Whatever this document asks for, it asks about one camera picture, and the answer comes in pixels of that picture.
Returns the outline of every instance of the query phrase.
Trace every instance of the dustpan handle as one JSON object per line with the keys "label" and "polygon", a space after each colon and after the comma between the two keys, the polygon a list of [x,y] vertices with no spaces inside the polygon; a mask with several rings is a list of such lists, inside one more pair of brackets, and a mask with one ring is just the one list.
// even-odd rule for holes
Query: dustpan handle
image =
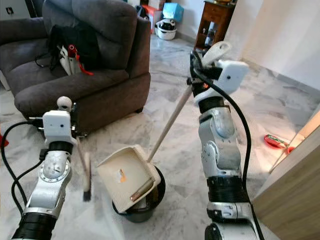
{"label": "dustpan handle", "polygon": [[176,118],[178,117],[181,109],[184,107],[184,105],[186,104],[187,100],[189,99],[190,95],[192,93],[192,86],[189,85],[187,87],[187,89],[184,91],[182,97],[180,98],[175,110],[173,111],[169,121],[166,123],[161,136],[159,137],[158,141],[156,142],[154,148],[152,149],[152,152],[150,153],[147,162],[149,163],[152,158],[154,157],[154,155],[156,154],[158,148],[160,147],[162,141],[164,140],[164,138],[166,137],[167,133],[169,132],[171,126],[174,124]]}

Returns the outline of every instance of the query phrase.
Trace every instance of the white helmet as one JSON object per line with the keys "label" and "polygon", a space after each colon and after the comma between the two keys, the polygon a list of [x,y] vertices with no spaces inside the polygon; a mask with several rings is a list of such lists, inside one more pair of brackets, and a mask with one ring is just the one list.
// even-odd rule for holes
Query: white helmet
{"label": "white helmet", "polygon": [[176,36],[176,23],[173,19],[162,19],[155,24],[155,34],[164,40],[172,40]]}

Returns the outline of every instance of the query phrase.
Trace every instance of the black bucket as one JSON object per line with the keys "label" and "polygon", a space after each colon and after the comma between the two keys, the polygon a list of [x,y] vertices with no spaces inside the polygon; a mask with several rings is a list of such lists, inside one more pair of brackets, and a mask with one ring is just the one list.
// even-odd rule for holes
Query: black bucket
{"label": "black bucket", "polygon": [[148,221],[152,217],[156,207],[162,201],[162,199],[164,198],[165,192],[166,192],[165,178],[162,175],[161,171],[157,167],[155,167],[155,168],[156,168],[156,170],[158,171],[158,173],[160,175],[161,181],[156,186],[156,188],[153,189],[146,196],[146,199],[152,199],[150,196],[153,194],[153,191],[155,191],[157,189],[157,191],[158,191],[158,193],[157,193],[158,194],[157,201],[147,200],[146,201],[146,207],[144,207],[144,208],[133,208],[133,207],[130,207],[124,213],[119,213],[118,210],[116,209],[116,206],[114,205],[114,202],[112,202],[113,209],[117,214],[124,216],[126,219],[128,219],[130,222],[133,222],[133,223],[143,223],[145,221]]}

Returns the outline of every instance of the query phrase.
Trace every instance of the black backpack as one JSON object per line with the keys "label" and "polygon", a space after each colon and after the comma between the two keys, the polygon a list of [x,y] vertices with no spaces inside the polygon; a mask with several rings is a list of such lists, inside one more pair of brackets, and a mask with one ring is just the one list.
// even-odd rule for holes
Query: black backpack
{"label": "black backpack", "polygon": [[84,64],[85,70],[94,70],[102,67],[96,31],[84,22],[75,27],[54,25],[48,38],[48,53],[51,56],[49,68],[53,70],[60,64],[60,49],[68,49],[70,44],[75,45],[79,61]]}

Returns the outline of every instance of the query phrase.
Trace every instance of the black cable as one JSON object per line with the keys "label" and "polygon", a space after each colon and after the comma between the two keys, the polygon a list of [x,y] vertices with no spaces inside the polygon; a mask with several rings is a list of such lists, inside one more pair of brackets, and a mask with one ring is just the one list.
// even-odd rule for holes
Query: black cable
{"label": "black cable", "polygon": [[17,200],[17,197],[16,197],[16,193],[15,193],[15,187],[16,185],[18,184],[18,181],[25,175],[27,175],[28,173],[30,173],[32,170],[36,169],[37,167],[40,166],[40,164],[43,162],[43,160],[40,160],[36,165],[34,165],[33,167],[30,167],[27,171],[21,173],[17,178],[16,180],[12,183],[12,186],[11,186],[11,195],[12,195],[12,198],[17,206],[17,208],[19,209],[19,212],[20,214],[22,215],[23,213],[23,209],[21,207],[21,205],[19,204],[18,200]]}
{"label": "black cable", "polygon": [[49,67],[50,66],[49,64],[42,65],[42,64],[38,63],[38,60],[43,59],[47,55],[50,56],[50,53],[49,52],[45,52],[43,54],[40,54],[40,55],[36,56],[35,59],[34,59],[35,64],[37,64],[40,68]]}
{"label": "black cable", "polygon": [[214,85],[214,83],[209,78],[207,78],[204,74],[200,73],[197,69],[194,69],[194,72],[203,82],[208,84],[209,87],[213,88],[216,92],[218,92],[220,95],[222,95],[225,99],[228,100],[228,102],[234,107],[235,111],[237,112],[237,114],[239,115],[242,121],[244,130],[245,130],[245,136],[246,136],[246,153],[245,153],[244,167],[243,167],[243,174],[242,174],[242,186],[243,186],[243,189],[247,192],[247,173],[248,173],[250,152],[251,152],[251,134],[250,134],[250,129],[249,129],[247,120],[244,114],[242,113],[240,107],[225,91],[223,91],[217,85]]}
{"label": "black cable", "polygon": [[[20,126],[20,125],[24,125],[24,124],[31,124],[31,122],[30,122],[30,121],[22,121],[22,122],[15,123],[15,124],[13,124],[12,126],[10,126],[10,127],[5,131],[5,133],[4,133],[3,137],[2,137],[2,141],[1,141],[1,156],[2,156],[2,160],[3,160],[3,163],[4,163],[5,167],[6,167],[6,169],[8,169],[11,177],[12,177],[13,180],[16,182],[16,185],[17,185],[18,188],[19,188],[19,191],[20,191],[20,193],[21,193],[21,195],[22,195],[22,199],[23,199],[24,205],[26,205],[26,204],[27,204],[26,194],[25,194],[22,186],[20,185],[19,181],[17,180],[16,175],[15,175],[14,172],[12,171],[12,169],[11,169],[11,167],[10,167],[8,161],[7,161],[6,154],[5,154],[5,142],[6,142],[7,135],[9,134],[9,132],[10,132],[13,128],[15,128],[15,127],[17,127],[17,126]],[[15,199],[13,199],[13,200],[14,200],[14,202],[15,202],[15,204],[16,204],[17,206],[20,205],[18,201],[15,201]]]}
{"label": "black cable", "polygon": [[193,53],[193,56],[196,57],[197,63],[199,64],[200,69],[203,69],[204,67],[202,66],[202,61],[201,61],[201,58],[200,58],[198,52],[193,50],[192,53]]}

